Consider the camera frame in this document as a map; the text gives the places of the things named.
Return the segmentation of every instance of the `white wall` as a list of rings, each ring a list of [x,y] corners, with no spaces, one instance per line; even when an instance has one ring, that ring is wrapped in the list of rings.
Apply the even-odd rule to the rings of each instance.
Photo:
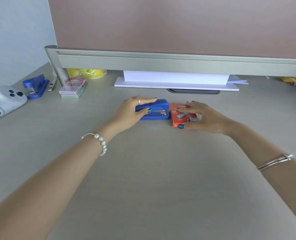
[[[56,44],[48,0],[0,0],[0,85],[12,85],[47,63]]]

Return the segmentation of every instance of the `forearm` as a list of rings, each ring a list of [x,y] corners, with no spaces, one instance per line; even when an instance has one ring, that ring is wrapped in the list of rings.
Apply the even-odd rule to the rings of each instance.
[[[236,123],[228,135],[240,146],[255,166],[286,154],[246,125]],[[296,215],[296,159],[262,170],[262,175]]]
[[[113,126],[97,133],[115,136]],[[101,152],[88,135],[10,194],[0,203],[0,239],[45,239]]]

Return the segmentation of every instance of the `hand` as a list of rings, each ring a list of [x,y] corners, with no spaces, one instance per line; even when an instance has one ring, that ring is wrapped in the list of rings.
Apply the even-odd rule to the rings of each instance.
[[[117,133],[129,129],[134,124],[136,124],[144,115],[151,113],[152,109],[145,108],[139,112],[135,112],[135,107],[139,105],[138,99],[140,99],[140,104],[153,103],[157,98],[146,98],[142,96],[135,96],[128,100],[125,100],[120,105],[119,109],[115,113],[114,117],[110,120],[110,124],[113,124]]]
[[[237,122],[210,108],[207,104],[192,101],[186,103],[190,108],[180,108],[179,112],[200,114],[202,118],[198,122],[186,122],[178,126],[180,129],[200,129],[211,133],[227,135]]]

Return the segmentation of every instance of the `person's left hand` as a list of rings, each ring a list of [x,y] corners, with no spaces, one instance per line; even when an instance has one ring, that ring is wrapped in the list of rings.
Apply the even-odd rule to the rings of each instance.
[[[145,108],[140,110],[139,112],[135,112],[135,107],[139,105],[139,98],[140,104],[148,104],[153,103],[157,100],[157,98],[146,98],[142,96],[135,96],[128,100],[125,100],[120,105],[119,109],[115,113],[114,117],[110,120],[117,133],[122,132],[126,129],[129,129],[134,124],[136,124],[144,115],[151,113],[152,109]]]

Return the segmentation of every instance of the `metal frame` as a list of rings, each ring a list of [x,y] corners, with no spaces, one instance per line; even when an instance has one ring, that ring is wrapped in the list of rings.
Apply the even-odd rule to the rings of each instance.
[[[69,78],[65,68],[296,76],[296,59],[45,49],[62,85]]]

